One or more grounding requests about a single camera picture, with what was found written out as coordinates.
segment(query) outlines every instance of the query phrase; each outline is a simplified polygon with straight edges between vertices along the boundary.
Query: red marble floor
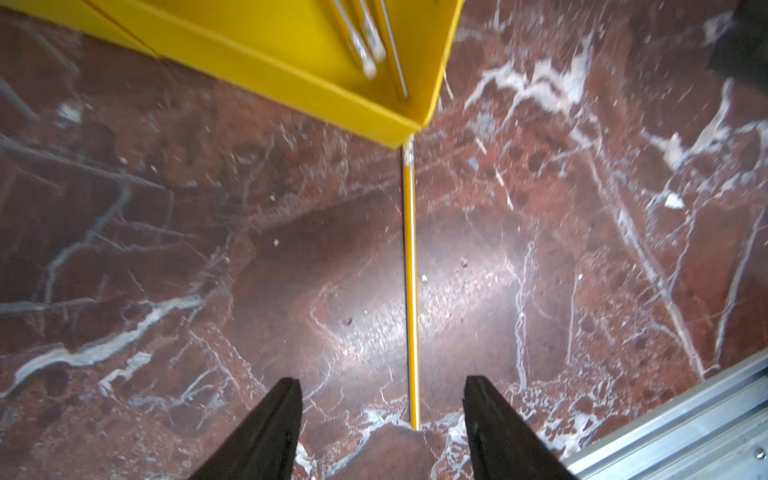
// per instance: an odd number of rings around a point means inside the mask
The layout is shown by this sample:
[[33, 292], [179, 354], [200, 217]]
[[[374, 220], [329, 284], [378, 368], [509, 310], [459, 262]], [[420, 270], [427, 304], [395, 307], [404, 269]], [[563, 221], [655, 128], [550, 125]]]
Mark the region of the red marble floor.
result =
[[282, 376], [296, 478], [471, 477], [481, 373], [570, 455], [768, 346], [768, 98], [733, 1], [467, 0], [395, 151], [0, 13], [0, 476], [185, 478]]

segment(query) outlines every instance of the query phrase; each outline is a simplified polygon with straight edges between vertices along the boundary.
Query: yellow tray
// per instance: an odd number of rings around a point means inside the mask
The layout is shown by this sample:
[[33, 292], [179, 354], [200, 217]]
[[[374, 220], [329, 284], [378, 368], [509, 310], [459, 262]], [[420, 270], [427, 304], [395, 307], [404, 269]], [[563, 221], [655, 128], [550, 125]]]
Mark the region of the yellow tray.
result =
[[101, 40], [156, 56], [129, 32], [83, 0], [0, 0], [0, 5], [84, 31]]
[[[97, 32], [95, 22], [67, 23], [20, 6], [29, 1], [0, 3], [120, 43]], [[160, 56], [390, 147], [432, 118], [462, 7], [462, 0], [386, 0], [410, 93], [400, 101], [386, 63], [373, 81], [365, 78], [334, 28], [327, 0], [82, 1]], [[59, 2], [77, 0], [31, 1], [64, 9]]]

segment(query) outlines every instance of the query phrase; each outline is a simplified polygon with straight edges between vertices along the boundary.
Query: black object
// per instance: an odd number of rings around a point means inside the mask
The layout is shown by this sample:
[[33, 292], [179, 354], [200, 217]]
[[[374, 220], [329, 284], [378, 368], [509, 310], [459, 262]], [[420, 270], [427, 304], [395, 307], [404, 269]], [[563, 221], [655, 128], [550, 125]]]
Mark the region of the black object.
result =
[[284, 378], [191, 480], [290, 480], [301, 426], [301, 385]]
[[464, 414], [475, 480], [575, 480], [484, 376], [468, 376]]
[[[467, 377], [464, 413], [476, 480], [575, 480], [484, 376]], [[299, 381], [281, 379], [190, 479], [290, 480], [301, 414]]]
[[768, 0], [743, 0], [715, 42], [710, 68], [768, 94]]

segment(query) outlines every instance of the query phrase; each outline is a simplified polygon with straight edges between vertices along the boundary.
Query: yellow container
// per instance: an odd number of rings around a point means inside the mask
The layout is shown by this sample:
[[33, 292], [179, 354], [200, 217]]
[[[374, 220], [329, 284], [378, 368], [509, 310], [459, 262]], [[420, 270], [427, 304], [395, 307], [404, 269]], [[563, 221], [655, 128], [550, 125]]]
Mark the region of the yellow container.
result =
[[[130, 48], [148, 47], [398, 147], [432, 118], [462, 0], [386, 0], [409, 89], [404, 101], [398, 99], [386, 64], [379, 64], [374, 80], [365, 77], [334, 28], [325, 0], [0, 0], [0, 4]], [[98, 12], [101, 21], [67, 17], [75, 5], [73, 11]], [[115, 24], [119, 27], [105, 31], [105, 25]]]
[[155, 56], [118, 23], [83, 2], [83, 0], [0, 0], [0, 5], [80, 30], [123, 47]]

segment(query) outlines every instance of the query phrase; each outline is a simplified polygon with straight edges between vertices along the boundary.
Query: yellow pencil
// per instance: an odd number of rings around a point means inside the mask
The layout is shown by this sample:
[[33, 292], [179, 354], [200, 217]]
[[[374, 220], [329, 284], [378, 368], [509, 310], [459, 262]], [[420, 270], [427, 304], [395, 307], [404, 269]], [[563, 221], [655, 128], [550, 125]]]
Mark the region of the yellow pencil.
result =
[[397, 95], [405, 100], [408, 98], [408, 87], [406, 86], [406, 77], [402, 74], [402, 65], [400, 57], [397, 56], [397, 46], [395, 46], [395, 37], [392, 35], [392, 25], [389, 23], [389, 13], [386, 9], [384, 0], [373, 0], [373, 11], [376, 13], [376, 21], [379, 23], [379, 30], [384, 40], [386, 56], [389, 59], [389, 69], [394, 77], [395, 90]]
[[362, 26], [362, 36], [366, 38], [368, 46], [371, 48], [373, 59], [376, 60], [376, 62], [384, 61], [386, 58], [386, 49], [379, 36], [379, 29], [376, 28], [376, 23], [373, 21], [366, 0], [352, 0], [352, 8]]
[[408, 323], [408, 377], [411, 427], [422, 425], [419, 389], [419, 299], [416, 294], [416, 208], [413, 174], [413, 137], [402, 146], [402, 198], [406, 231], [406, 319]]
[[362, 40], [360, 33], [358, 33], [355, 25], [352, 24], [349, 15], [346, 14], [346, 10], [340, 0], [328, 0], [330, 3], [330, 9], [333, 14], [333, 18], [336, 21], [336, 26], [339, 28], [344, 41], [349, 46], [349, 50], [352, 52], [353, 57], [362, 65], [362, 72], [365, 76], [371, 80], [376, 76], [376, 63], [373, 61], [366, 43]]

